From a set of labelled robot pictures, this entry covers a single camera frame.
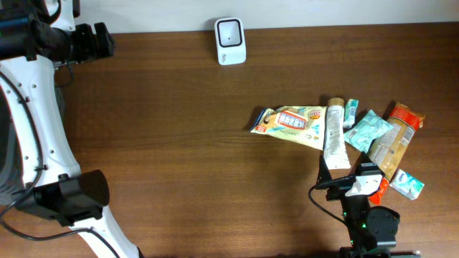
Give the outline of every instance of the white wall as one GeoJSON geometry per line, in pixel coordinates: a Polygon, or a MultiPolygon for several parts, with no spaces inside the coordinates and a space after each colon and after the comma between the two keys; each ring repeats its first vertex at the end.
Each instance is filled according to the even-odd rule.
{"type": "Polygon", "coordinates": [[[110,32],[212,29],[236,16],[246,29],[459,21],[459,0],[81,0],[77,23],[110,32]]]}

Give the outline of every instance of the brown table surface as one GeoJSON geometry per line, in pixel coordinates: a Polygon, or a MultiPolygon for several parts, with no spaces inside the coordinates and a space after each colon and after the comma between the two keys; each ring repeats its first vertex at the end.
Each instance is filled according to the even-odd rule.
{"type": "MultiPolygon", "coordinates": [[[[355,98],[383,115],[400,101],[427,119],[400,163],[426,185],[395,251],[459,253],[459,24],[247,30],[247,61],[222,67],[214,32],[117,34],[115,57],[75,68],[65,130],[82,171],[101,169],[110,207],[146,257],[271,257],[349,245],[307,196],[321,154],[247,132],[261,107],[355,98]]],[[[358,151],[347,146],[353,163],[358,151]]],[[[332,171],[338,177],[345,171],[332,171]]],[[[326,203],[335,214],[339,202],[326,203]]],[[[13,211],[18,229],[64,231],[13,211]]],[[[94,257],[78,236],[28,242],[0,229],[2,257],[94,257]]]]}

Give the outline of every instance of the white and green package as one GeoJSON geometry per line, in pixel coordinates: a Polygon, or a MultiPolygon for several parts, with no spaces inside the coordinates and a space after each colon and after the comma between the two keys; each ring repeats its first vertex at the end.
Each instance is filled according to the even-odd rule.
{"type": "Polygon", "coordinates": [[[424,183],[402,169],[399,169],[392,179],[390,186],[410,200],[415,200],[424,188],[424,183]]]}
{"type": "Polygon", "coordinates": [[[372,141],[392,129],[392,125],[370,110],[354,128],[344,133],[344,140],[358,149],[368,152],[372,141]]]}
{"type": "Polygon", "coordinates": [[[344,123],[343,128],[351,128],[352,125],[356,122],[356,111],[357,106],[359,105],[358,100],[349,99],[344,108],[344,123]]]}

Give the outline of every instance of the packet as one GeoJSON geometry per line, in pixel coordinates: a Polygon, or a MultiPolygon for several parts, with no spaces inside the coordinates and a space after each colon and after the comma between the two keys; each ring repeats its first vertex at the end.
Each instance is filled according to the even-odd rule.
{"type": "Polygon", "coordinates": [[[323,158],[328,169],[347,169],[351,167],[346,152],[343,134],[344,100],[340,97],[328,101],[326,118],[326,139],[323,158]]]}
{"type": "Polygon", "coordinates": [[[359,105],[358,100],[349,99],[344,108],[344,122],[343,128],[350,129],[356,122],[356,111],[359,105]]]}
{"type": "Polygon", "coordinates": [[[397,167],[402,160],[403,154],[407,150],[408,144],[417,131],[422,127],[425,115],[411,111],[406,105],[397,102],[391,112],[387,122],[392,125],[392,129],[382,137],[377,138],[368,152],[370,159],[386,174],[381,184],[380,191],[370,197],[370,201],[380,205],[381,199],[392,179],[397,167]]]}
{"type": "Polygon", "coordinates": [[[323,149],[326,107],[283,106],[262,111],[251,133],[271,135],[319,150],[323,149]]]}
{"type": "Polygon", "coordinates": [[[399,169],[390,186],[410,200],[415,200],[419,197],[422,188],[424,188],[424,183],[399,169]]]}
{"type": "Polygon", "coordinates": [[[370,110],[354,128],[344,133],[344,140],[359,151],[368,152],[372,141],[388,130],[392,125],[370,110]]]}

